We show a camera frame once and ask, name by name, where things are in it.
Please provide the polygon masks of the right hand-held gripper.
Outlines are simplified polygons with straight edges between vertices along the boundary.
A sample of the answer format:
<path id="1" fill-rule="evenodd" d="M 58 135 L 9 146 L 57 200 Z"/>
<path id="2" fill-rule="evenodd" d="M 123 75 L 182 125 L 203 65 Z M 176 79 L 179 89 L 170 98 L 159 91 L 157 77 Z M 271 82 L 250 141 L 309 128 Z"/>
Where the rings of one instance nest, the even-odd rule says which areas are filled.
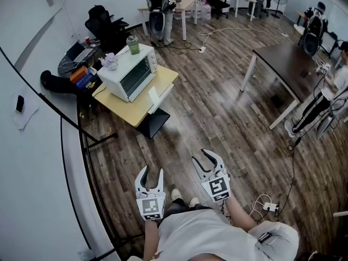
<path id="1" fill-rule="evenodd" d="M 222 158 L 210 150 L 201 149 L 201 151 L 214 164 L 214 170 L 206 170 L 197 158 L 194 156 L 191 157 L 203 189 L 213 202 L 219 202 L 229 198 L 231 196 L 230 178 L 226 173 Z"/>

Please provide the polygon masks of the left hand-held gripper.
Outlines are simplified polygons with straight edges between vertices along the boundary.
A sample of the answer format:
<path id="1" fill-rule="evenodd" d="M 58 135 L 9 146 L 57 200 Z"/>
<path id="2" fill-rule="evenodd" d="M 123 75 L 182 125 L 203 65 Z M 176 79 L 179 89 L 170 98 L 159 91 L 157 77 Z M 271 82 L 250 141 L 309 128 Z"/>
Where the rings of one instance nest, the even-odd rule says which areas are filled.
<path id="1" fill-rule="evenodd" d="M 146 180 L 149 168 L 146 165 L 135 179 L 136 202 L 141 217 L 145 220 L 160 220 L 164 216 L 166 193 L 163 192 L 164 171 L 160 169 L 157 185 L 146 189 Z"/>

